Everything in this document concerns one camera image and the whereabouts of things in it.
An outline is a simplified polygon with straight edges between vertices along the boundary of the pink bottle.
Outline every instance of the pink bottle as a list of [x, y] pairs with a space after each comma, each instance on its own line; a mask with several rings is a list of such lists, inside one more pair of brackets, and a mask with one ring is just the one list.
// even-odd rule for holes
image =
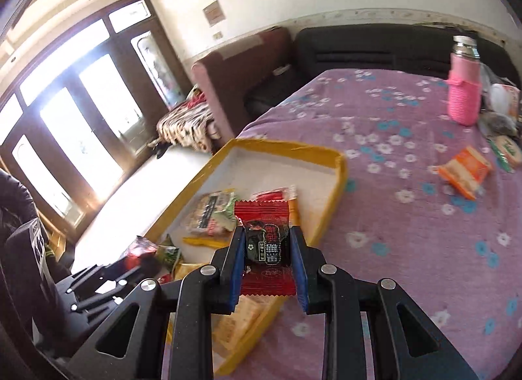
[[482, 91], [477, 42], [466, 36], [454, 36], [453, 39], [452, 68], [446, 81], [449, 86], [448, 114], [455, 122], [471, 126], [479, 117]]

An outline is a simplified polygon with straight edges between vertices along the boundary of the brown sofa armrest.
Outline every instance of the brown sofa armrest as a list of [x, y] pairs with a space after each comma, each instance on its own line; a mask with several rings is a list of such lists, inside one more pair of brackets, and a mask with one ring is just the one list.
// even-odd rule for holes
[[192, 66], [194, 81], [205, 93], [223, 143], [235, 138], [250, 119], [247, 91], [290, 61], [292, 40], [286, 28], [272, 28], [225, 45]]

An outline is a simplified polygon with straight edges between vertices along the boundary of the sofa backrest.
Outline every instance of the sofa backrest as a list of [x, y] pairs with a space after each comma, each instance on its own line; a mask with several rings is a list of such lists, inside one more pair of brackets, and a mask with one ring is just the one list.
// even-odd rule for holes
[[[355, 24], [308, 28], [296, 37], [299, 68], [315, 78], [328, 69], [391, 69], [446, 79], [455, 28], [406, 24]], [[520, 78], [502, 47], [477, 38], [481, 61], [517, 86]]]
[[192, 66], [226, 143], [249, 123], [243, 97], [290, 61], [292, 40], [286, 28], [272, 28], [225, 45]]

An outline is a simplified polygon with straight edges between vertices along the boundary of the sofa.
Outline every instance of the sofa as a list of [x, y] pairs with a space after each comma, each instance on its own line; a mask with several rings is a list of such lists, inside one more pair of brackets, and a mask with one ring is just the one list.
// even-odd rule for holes
[[329, 69], [389, 69], [446, 79], [453, 35], [476, 38], [481, 61], [520, 87], [518, 72], [499, 45], [469, 31], [405, 24], [308, 28], [294, 41], [288, 29], [275, 27], [212, 51], [194, 63], [192, 76], [224, 144]]

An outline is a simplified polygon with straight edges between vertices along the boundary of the blue gripper pad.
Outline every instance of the blue gripper pad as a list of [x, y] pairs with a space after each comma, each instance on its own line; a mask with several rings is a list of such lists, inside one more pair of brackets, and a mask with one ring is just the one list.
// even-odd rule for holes
[[243, 280], [243, 270], [245, 268], [245, 229], [241, 228], [242, 233], [239, 237], [239, 246], [236, 249], [234, 257], [234, 268], [230, 278], [230, 310], [234, 312], [236, 305], [239, 303], [239, 294], [241, 293], [241, 281]]
[[299, 227], [290, 229], [290, 257], [292, 275], [296, 283], [297, 299], [304, 312], [308, 310], [308, 277], [304, 269], [302, 252], [306, 252], [306, 242]]

